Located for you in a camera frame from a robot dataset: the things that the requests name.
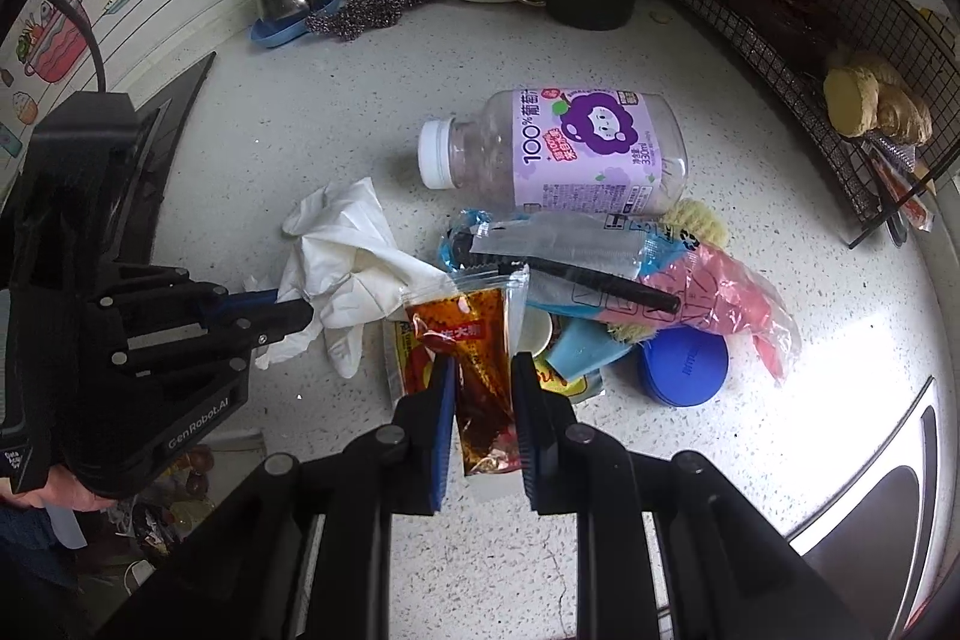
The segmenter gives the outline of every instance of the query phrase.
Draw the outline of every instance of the crumpled tissue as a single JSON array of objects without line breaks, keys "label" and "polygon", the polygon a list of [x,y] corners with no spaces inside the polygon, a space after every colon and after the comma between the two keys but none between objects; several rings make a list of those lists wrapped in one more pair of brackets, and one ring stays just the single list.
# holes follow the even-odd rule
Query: crumpled tissue
[{"label": "crumpled tissue", "polygon": [[[370,177],[314,191],[283,221],[283,232],[296,242],[277,301],[306,299],[313,320],[268,346],[256,359],[261,369],[304,352],[323,333],[333,367],[352,378],[360,365],[363,324],[390,316],[405,287],[449,280],[445,271],[397,249]],[[258,287],[256,280],[248,278],[246,287]]]}]

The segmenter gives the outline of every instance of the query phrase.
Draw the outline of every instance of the purple label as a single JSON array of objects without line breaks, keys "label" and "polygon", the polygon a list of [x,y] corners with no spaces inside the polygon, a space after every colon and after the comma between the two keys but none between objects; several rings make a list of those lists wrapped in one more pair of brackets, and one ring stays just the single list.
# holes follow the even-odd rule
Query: purple label
[{"label": "purple label", "polygon": [[633,91],[514,91],[517,206],[584,213],[643,212],[661,184],[661,151]]}]

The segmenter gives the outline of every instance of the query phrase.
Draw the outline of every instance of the countertop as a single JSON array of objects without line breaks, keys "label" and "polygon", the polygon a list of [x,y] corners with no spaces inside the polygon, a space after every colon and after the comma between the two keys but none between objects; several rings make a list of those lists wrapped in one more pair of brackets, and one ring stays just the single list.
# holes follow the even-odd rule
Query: countertop
[{"label": "countertop", "polygon": [[[651,9],[672,19],[656,23]],[[625,28],[604,33],[563,28],[517,4],[443,0],[353,43],[308,35],[265,51],[239,34],[216,49],[176,153],[156,263],[231,290],[248,273],[276,278],[288,248],[280,223],[296,201],[367,175],[400,247],[431,260],[469,194],[419,183],[423,116],[475,111],[493,92],[526,85],[659,92],[683,130],[686,195],[726,220],[731,255],[781,292],[803,357],[777,386],[749,338],[732,338],[726,386],[690,410],[647,400],[627,358],[579,418],[635,451],[701,451],[788,533],[870,458],[929,375],[952,387],[917,242],[896,249],[883,230],[846,249],[850,211],[808,140],[662,0],[639,0]],[[166,68],[172,77],[187,65]],[[351,380],[330,370],[320,340],[291,362],[251,370],[250,400],[224,427],[262,429],[268,450],[303,459],[340,450],[391,415],[378,324],[364,350]],[[522,494],[478,503],[460,467],[452,456],[440,515],[395,519],[391,637],[573,634],[572,518],[536,517]]]}]

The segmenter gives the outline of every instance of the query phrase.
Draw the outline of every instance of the round blue cap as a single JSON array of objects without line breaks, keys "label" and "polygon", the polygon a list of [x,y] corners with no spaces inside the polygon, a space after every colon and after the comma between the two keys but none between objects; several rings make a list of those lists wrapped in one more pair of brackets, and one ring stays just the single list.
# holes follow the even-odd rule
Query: round blue cap
[{"label": "round blue cap", "polygon": [[643,389],[675,408],[702,405],[727,378],[727,340],[690,326],[664,329],[640,343],[637,374]]}]

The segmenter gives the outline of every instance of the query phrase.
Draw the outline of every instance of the stainless steel sink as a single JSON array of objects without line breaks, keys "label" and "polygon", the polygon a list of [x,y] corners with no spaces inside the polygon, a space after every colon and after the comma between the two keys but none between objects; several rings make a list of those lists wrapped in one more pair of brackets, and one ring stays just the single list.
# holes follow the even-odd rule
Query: stainless steel sink
[{"label": "stainless steel sink", "polygon": [[902,634],[940,563],[942,552],[930,550],[941,466],[936,410],[930,378],[880,451],[791,535],[877,640]]}]

